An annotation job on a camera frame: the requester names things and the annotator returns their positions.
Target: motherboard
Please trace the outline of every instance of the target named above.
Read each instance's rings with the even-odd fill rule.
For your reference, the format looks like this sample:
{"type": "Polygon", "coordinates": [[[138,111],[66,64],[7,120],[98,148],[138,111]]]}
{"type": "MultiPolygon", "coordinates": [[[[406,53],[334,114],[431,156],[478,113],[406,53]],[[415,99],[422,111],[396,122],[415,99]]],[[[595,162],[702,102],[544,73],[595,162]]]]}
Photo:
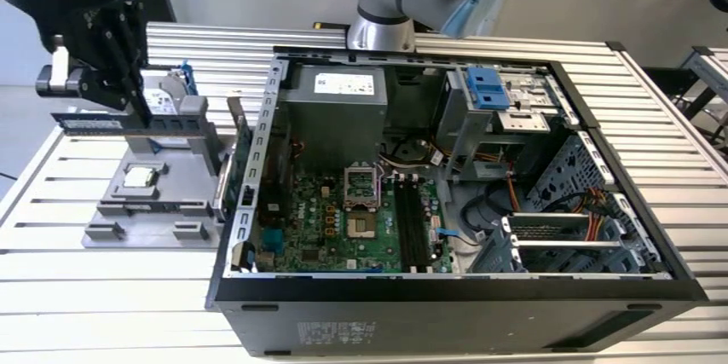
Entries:
{"type": "Polygon", "coordinates": [[[299,173],[286,226],[263,230],[259,269],[451,273],[450,249],[438,235],[442,220],[434,181],[384,177],[364,167],[339,175],[299,173]]]}

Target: ram slot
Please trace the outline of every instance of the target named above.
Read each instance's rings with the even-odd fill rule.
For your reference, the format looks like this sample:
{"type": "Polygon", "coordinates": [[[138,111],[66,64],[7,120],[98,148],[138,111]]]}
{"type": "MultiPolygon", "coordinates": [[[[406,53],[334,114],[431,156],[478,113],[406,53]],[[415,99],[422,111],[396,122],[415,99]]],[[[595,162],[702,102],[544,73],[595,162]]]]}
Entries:
{"type": "Polygon", "coordinates": [[[424,272],[430,266],[428,238],[423,220],[423,204],[420,191],[414,181],[395,184],[395,207],[398,212],[399,251],[402,269],[411,272],[424,272]]]}

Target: label sticker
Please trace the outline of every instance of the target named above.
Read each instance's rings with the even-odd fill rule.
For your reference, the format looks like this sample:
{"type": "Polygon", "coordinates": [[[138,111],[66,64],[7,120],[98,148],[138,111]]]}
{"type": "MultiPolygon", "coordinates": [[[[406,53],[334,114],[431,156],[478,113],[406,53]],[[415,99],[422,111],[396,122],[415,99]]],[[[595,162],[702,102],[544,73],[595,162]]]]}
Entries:
{"type": "Polygon", "coordinates": [[[124,208],[127,208],[128,210],[131,211],[151,211],[151,206],[150,205],[135,205],[135,204],[130,204],[130,205],[124,205],[124,208]]]}
{"type": "Polygon", "coordinates": [[[178,114],[172,96],[162,89],[144,90],[144,100],[152,114],[178,114]]]}
{"type": "Polygon", "coordinates": [[[432,154],[432,158],[430,159],[430,162],[439,166],[443,163],[444,154],[440,152],[439,149],[435,150],[435,153],[432,154]]]}
{"type": "Polygon", "coordinates": [[[372,344],[376,321],[302,321],[299,339],[303,345],[372,344]]]}
{"type": "Polygon", "coordinates": [[[316,74],[316,94],[375,95],[375,76],[368,74],[316,74]]]}
{"type": "Polygon", "coordinates": [[[114,119],[64,119],[67,128],[99,128],[99,129],[120,129],[122,122],[114,119]]]}

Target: metal case frame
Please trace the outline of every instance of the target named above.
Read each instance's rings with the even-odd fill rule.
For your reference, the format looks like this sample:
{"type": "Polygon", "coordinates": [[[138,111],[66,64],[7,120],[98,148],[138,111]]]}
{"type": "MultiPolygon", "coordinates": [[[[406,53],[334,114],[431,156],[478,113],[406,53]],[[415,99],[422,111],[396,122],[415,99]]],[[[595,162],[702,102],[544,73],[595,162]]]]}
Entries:
{"type": "MultiPolygon", "coordinates": [[[[352,64],[359,59],[384,64],[394,58],[406,64],[440,67],[498,64],[499,61],[547,66],[576,110],[583,131],[592,138],[612,171],[614,189],[631,201],[670,265],[674,280],[523,280],[519,274],[498,280],[466,280],[464,277],[312,280],[284,275],[275,279],[232,278],[226,277],[226,263],[231,233],[242,222],[236,218],[223,232],[208,304],[222,309],[252,355],[596,351],[708,300],[560,62],[330,49],[275,48],[275,52],[278,58],[270,71],[262,118],[268,109],[266,101],[271,102],[278,92],[287,60],[327,65],[334,64],[332,57],[336,56],[346,57],[352,64]],[[562,317],[562,321],[554,321],[555,317],[562,317]],[[484,326],[494,322],[499,325],[484,326]],[[539,334],[554,334],[554,328],[559,327],[555,324],[563,326],[564,337],[540,345],[539,334]],[[340,334],[360,328],[364,330],[356,333],[358,343],[318,344],[307,337],[314,329],[340,334]]],[[[259,123],[254,146],[267,134],[264,124],[259,123]]],[[[263,161],[255,159],[254,154],[248,169],[255,168],[256,161],[263,161]]]]}

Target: slotted metal table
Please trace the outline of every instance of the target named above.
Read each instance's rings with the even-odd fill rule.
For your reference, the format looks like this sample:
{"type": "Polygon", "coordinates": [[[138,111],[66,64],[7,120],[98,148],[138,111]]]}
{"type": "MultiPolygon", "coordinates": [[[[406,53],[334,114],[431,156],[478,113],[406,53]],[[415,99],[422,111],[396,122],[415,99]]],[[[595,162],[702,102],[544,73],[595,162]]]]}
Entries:
{"type": "MultiPolygon", "coordinates": [[[[243,98],[247,118],[258,120],[275,45],[344,47],[340,31],[152,24],[148,36],[152,64],[190,60],[223,134],[234,132],[227,96],[243,98]]],[[[326,361],[728,362],[728,165],[630,55],[604,43],[438,35],[419,35],[418,49],[562,62],[711,305],[598,354],[326,361]]],[[[716,54],[728,60],[728,50],[716,54]]],[[[254,360],[222,314],[204,311],[212,251],[82,247],[84,225],[126,150],[120,138],[54,131],[0,203],[3,363],[254,360]]]]}

